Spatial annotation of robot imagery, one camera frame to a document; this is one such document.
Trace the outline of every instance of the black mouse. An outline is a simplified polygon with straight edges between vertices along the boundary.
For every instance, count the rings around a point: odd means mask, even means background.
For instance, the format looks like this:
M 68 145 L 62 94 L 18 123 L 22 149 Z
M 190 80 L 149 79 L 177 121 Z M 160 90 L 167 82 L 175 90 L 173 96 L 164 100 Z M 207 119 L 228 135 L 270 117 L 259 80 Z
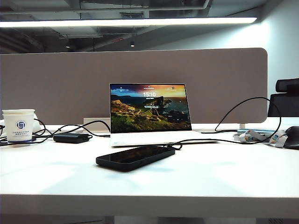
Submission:
M 284 148 L 299 149 L 299 126 L 289 127 L 285 133 L 288 138 L 285 141 Z

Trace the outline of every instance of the white wall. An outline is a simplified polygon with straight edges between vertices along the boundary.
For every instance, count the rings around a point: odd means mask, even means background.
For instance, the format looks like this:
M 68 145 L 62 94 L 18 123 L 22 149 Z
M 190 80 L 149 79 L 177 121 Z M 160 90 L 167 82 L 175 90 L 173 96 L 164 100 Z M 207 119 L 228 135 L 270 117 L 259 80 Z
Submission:
M 271 0 L 265 6 L 267 15 L 262 22 L 222 29 L 150 49 L 265 48 L 268 52 L 270 96 L 275 93 L 278 79 L 299 77 L 299 0 L 283 0 L 271 8 L 275 1 Z

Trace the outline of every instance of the lock screen wallpaper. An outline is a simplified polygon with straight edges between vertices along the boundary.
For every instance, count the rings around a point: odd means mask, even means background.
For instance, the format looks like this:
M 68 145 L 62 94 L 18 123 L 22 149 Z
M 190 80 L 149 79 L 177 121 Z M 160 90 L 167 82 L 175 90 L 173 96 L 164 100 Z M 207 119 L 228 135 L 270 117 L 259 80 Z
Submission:
M 184 84 L 110 84 L 111 133 L 191 130 Z

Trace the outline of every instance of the sunset sky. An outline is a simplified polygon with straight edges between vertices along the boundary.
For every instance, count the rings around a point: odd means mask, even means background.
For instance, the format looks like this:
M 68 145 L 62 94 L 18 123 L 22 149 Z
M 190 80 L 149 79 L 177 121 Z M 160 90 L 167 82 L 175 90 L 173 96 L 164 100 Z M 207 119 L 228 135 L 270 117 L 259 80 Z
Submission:
M 111 94 L 118 96 L 144 97 L 144 92 L 156 93 L 155 97 L 185 97 L 185 86 L 154 84 L 110 84 Z

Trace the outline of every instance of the smartphone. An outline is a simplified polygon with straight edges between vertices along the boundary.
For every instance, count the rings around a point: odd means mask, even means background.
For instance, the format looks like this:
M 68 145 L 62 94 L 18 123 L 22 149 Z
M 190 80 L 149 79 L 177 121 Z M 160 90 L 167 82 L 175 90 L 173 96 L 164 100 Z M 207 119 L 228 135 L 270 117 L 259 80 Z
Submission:
M 142 146 L 99 156 L 96 158 L 96 163 L 119 171 L 131 171 L 174 154 L 175 148 Z

